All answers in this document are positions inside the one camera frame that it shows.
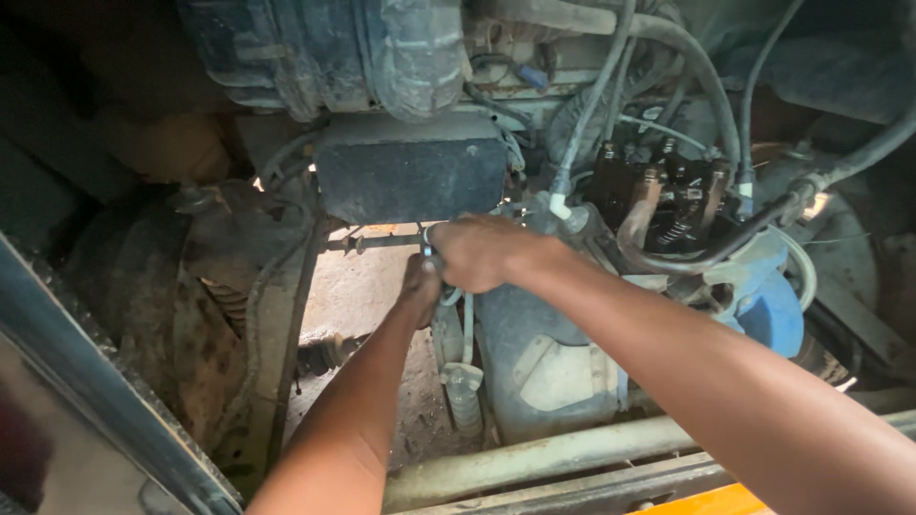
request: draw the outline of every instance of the dusty surface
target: dusty surface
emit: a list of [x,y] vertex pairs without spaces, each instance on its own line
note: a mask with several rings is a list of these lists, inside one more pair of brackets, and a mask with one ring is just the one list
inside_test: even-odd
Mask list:
[[[378,229],[382,230],[367,228],[359,234],[370,237],[384,236],[387,231],[404,235],[417,231],[415,225]],[[345,234],[342,231],[332,239]],[[335,332],[346,337],[373,331],[398,296],[408,256],[418,251],[417,247],[391,247],[369,249],[362,256],[356,253],[344,256],[343,252],[319,256],[302,320],[300,344],[307,345]],[[293,386],[284,443],[333,373],[332,370],[321,377],[301,379],[301,395],[296,395]],[[436,373],[430,332],[417,332],[410,343],[398,392],[398,428],[389,468],[479,450],[480,443],[466,440],[453,430]]]

